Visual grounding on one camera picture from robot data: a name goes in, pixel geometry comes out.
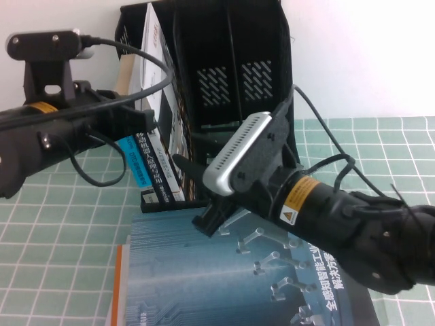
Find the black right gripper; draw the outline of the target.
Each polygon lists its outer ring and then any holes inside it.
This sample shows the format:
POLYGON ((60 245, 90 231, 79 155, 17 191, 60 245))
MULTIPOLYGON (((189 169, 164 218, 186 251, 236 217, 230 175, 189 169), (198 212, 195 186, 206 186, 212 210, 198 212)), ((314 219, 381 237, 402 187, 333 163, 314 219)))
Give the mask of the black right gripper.
POLYGON ((206 211, 192 221, 203 234, 208 237, 214 235, 238 209, 246 209, 285 232, 290 230, 289 225, 279 218, 284 191, 290 188, 288 168, 270 169, 263 175, 247 169, 235 171, 229 178, 230 194, 224 196, 205 184, 204 166, 180 154, 174 154, 172 158, 177 167, 193 182, 193 190, 204 192, 209 197, 206 211))

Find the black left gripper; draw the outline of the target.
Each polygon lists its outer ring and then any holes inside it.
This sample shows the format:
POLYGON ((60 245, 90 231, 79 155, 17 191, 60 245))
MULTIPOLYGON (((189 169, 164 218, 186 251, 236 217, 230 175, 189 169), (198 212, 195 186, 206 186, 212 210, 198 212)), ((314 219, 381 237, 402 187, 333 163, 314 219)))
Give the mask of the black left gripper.
MULTIPOLYGON (((71 105, 97 105, 103 101, 124 98, 115 91, 93 90, 88 81, 74 81, 75 102, 71 105)), ((147 109, 139 111, 135 108, 135 101, 121 106, 88 113, 77 120, 86 125, 87 129, 95 130, 110 139, 121 139, 138 132, 152 132, 158 127, 155 111, 147 109)))

